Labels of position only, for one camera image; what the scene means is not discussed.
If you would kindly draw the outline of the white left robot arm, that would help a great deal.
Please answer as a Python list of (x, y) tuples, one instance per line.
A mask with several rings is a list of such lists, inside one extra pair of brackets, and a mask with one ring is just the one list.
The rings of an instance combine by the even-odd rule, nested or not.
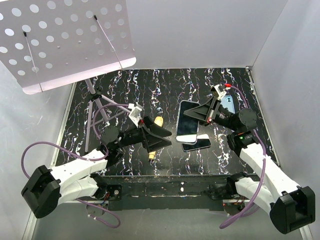
[(21, 195), (37, 219), (52, 213), (62, 203), (82, 197), (103, 199), (108, 185), (98, 172), (116, 164), (123, 156), (123, 148), (141, 144), (147, 152), (155, 152), (172, 144), (172, 133), (146, 116), (124, 132), (108, 126), (100, 136), (100, 146), (85, 156), (64, 165), (37, 167), (27, 176)]

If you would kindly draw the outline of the light blue phone case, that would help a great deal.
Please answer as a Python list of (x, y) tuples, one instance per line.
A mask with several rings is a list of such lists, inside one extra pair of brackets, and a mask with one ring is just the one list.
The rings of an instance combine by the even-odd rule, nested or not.
[(221, 105), (231, 113), (235, 113), (233, 98), (231, 95), (225, 95), (221, 100)]

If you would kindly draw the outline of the spare phone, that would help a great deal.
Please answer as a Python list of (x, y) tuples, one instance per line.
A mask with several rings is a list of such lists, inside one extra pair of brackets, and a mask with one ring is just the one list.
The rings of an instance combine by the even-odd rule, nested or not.
[(176, 141), (184, 144), (195, 144), (199, 129), (199, 121), (195, 118), (184, 115), (186, 110), (198, 107), (198, 102), (182, 100), (179, 104), (177, 124), (176, 124)]

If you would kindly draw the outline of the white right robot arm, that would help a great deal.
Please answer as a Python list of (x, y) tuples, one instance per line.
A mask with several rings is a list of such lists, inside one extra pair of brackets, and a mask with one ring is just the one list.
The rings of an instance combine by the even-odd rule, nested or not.
[(221, 224), (221, 229), (246, 214), (252, 205), (263, 209), (282, 234), (315, 222), (314, 191), (309, 186), (300, 186), (288, 177), (267, 155), (266, 148), (255, 135), (257, 114), (254, 110), (246, 107), (232, 113), (221, 105), (217, 97), (212, 97), (205, 104), (185, 110), (184, 115), (198, 120), (204, 126), (216, 123), (232, 130), (232, 134), (227, 136), (230, 149), (260, 178), (259, 181), (253, 181), (245, 173), (227, 178), (227, 195), (232, 199), (244, 196), (249, 199), (249, 203), (241, 212)]

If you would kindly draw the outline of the black smartphone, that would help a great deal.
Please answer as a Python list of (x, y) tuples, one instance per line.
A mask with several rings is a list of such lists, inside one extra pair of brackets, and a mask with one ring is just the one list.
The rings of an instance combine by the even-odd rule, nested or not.
[(211, 141), (208, 134), (202, 134), (197, 136), (197, 140), (194, 144), (182, 143), (181, 146), (184, 152), (192, 152), (196, 150), (210, 148)]

